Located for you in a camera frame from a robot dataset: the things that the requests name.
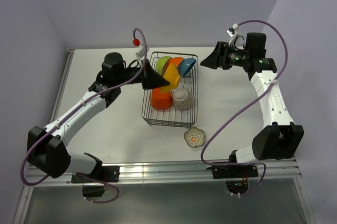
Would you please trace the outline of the yellow round bowl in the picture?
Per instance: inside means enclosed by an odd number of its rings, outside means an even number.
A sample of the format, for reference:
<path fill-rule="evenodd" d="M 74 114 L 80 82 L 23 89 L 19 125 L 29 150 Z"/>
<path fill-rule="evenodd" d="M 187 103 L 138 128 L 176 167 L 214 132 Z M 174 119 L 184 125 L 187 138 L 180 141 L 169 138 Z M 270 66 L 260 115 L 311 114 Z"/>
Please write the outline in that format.
<path fill-rule="evenodd" d="M 174 64 L 169 64 L 164 74 L 164 79 L 169 82 L 169 85 L 160 88 L 160 93 L 168 93 L 173 89 L 176 89 L 180 82 L 180 75 Z"/>

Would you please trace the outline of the white square bowl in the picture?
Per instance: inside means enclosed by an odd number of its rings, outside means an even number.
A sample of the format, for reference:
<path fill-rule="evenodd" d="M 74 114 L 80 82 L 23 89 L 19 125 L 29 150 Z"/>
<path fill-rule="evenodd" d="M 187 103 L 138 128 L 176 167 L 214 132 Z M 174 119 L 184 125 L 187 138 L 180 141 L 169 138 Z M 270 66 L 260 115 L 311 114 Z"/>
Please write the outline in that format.
<path fill-rule="evenodd" d="M 170 56 L 163 56 L 163 57 L 160 57 L 158 59 L 158 61 L 156 63 L 156 70 L 157 70 L 158 73 L 160 73 L 162 75 L 165 73 L 170 59 L 171 59 Z"/>

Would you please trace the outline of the red orange square bowl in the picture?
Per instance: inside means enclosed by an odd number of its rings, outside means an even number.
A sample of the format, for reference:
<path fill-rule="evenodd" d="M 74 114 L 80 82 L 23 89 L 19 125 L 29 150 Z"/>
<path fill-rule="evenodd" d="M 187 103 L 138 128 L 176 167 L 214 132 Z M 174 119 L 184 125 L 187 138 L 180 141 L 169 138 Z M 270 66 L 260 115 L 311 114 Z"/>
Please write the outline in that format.
<path fill-rule="evenodd" d="M 160 88 L 152 89 L 150 104 L 157 110 L 167 110 L 171 107 L 172 96 L 170 92 L 162 93 Z"/>

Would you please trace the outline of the blue ceramic bowl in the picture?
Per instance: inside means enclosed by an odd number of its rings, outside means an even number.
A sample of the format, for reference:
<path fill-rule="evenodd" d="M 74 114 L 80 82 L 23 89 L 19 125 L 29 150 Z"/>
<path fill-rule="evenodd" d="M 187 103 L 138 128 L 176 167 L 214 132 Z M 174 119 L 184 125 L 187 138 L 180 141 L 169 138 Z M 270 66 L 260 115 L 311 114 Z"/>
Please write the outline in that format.
<path fill-rule="evenodd" d="M 190 70 L 193 68 L 193 66 L 196 63 L 196 59 L 195 58 L 186 58 L 185 60 L 183 60 L 181 66 L 180 66 L 180 75 L 182 77 L 185 77 Z"/>

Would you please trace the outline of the orange white round bowl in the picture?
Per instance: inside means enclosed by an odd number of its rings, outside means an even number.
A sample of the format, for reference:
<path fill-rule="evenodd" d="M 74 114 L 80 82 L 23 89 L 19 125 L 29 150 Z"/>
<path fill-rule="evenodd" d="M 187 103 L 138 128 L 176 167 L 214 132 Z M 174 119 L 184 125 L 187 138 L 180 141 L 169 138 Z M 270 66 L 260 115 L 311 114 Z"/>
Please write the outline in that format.
<path fill-rule="evenodd" d="M 183 63 L 184 58 L 183 57 L 172 57 L 169 61 L 168 64 L 173 64 L 178 71 L 180 71 L 181 64 Z"/>

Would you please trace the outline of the patterned round bowl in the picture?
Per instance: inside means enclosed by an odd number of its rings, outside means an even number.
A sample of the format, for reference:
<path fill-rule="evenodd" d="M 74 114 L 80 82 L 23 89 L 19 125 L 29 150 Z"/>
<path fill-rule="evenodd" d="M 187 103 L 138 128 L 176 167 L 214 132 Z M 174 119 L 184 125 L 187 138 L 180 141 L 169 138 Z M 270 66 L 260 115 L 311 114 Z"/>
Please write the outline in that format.
<path fill-rule="evenodd" d="M 194 103 L 194 95 L 185 88 L 173 91 L 173 106 L 177 110 L 188 110 Z"/>

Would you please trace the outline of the flower shaped patterned dish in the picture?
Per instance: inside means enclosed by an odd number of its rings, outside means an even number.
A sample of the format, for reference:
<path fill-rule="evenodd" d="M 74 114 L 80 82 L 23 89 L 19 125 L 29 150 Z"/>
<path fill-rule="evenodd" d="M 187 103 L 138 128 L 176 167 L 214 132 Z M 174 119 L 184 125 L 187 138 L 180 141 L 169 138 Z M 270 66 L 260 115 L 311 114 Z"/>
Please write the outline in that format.
<path fill-rule="evenodd" d="M 184 140 L 189 147 L 201 147 L 205 143 L 205 132 L 197 127 L 190 127 L 184 133 Z"/>

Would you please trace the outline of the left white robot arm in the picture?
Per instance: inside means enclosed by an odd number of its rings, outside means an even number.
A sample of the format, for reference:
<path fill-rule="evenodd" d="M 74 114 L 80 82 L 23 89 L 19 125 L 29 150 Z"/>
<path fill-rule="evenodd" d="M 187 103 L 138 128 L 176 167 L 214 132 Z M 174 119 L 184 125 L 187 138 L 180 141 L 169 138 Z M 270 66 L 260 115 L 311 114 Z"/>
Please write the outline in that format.
<path fill-rule="evenodd" d="M 126 65 L 121 54 L 107 54 L 96 80 L 79 102 L 54 122 L 29 131 L 25 161 L 52 178 L 72 172 L 98 181 L 103 174 L 102 161 L 89 153 L 72 154 L 67 145 L 93 117 L 114 102 L 122 86 L 140 83 L 149 90 L 169 85 L 147 59 L 138 59 L 136 63 Z"/>

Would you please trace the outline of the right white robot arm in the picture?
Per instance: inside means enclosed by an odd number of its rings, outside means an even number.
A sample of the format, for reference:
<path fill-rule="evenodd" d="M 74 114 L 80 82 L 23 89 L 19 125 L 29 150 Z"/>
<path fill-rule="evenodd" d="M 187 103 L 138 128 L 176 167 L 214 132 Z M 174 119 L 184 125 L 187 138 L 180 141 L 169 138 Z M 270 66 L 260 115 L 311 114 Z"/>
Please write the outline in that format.
<path fill-rule="evenodd" d="M 245 172 L 247 163 L 292 158 L 304 136 L 303 127 L 294 122 L 286 108 L 277 81 L 279 72 L 274 59 L 265 56 L 265 43 L 264 33 L 248 33 L 243 49 L 232 42 L 217 42 L 201 62 L 210 69 L 243 68 L 259 97 L 263 128 L 248 147 L 232 151 L 228 171 L 235 177 Z"/>

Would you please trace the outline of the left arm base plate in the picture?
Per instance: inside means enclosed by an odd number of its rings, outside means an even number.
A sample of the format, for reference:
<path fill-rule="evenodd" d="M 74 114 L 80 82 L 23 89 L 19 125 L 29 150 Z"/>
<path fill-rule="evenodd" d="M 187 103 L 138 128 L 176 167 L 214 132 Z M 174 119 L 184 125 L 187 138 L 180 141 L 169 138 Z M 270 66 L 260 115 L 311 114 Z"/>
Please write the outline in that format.
<path fill-rule="evenodd" d="M 86 184 L 97 180 L 99 182 L 118 182 L 120 175 L 120 166 L 107 165 L 102 166 L 92 174 L 87 175 L 72 175 L 71 183 Z"/>

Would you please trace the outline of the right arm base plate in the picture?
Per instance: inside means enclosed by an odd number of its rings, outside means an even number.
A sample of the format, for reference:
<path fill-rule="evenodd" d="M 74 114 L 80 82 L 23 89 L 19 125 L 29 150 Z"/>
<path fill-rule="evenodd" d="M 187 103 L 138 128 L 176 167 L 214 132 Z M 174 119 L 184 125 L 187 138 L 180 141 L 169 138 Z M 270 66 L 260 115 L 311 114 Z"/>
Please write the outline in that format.
<path fill-rule="evenodd" d="M 220 166 L 219 164 L 220 162 L 215 162 L 215 165 L 207 168 L 212 172 L 214 179 L 255 178 L 258 176 L 257 168 L 252 165 Z"/>

